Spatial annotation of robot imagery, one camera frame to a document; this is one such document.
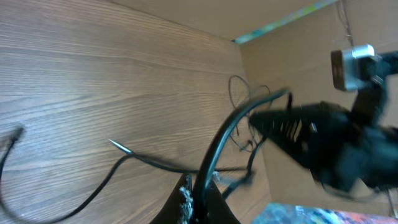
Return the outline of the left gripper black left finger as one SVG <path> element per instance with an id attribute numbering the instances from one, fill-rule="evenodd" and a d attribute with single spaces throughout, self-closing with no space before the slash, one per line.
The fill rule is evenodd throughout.
<path id="1" fill-rule="evenodd" d="M 164 206 L 150 224 L 190 223 L 192 215 L 192 175 L 182 174 Z"/>

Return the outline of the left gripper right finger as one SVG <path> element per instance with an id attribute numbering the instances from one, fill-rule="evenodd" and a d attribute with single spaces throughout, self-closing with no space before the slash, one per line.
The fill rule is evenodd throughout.
<path id="1" fill-rule="evenodd" d="M 205 194 L 205 224 L 240 224 L 216 184 L 211 181 Z"/>

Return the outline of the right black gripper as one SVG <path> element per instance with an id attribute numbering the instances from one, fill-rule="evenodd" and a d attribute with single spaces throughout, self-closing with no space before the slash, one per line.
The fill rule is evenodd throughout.
<path id="1" fill-rule="evenodd" d="M 319 170 L 322 185 L 348 193 L 367 187 L 397 187 L 397 127 L 349 123 L 350 111 L 320 102 L 258 111 L 249 123 L 302 167 Z"/>

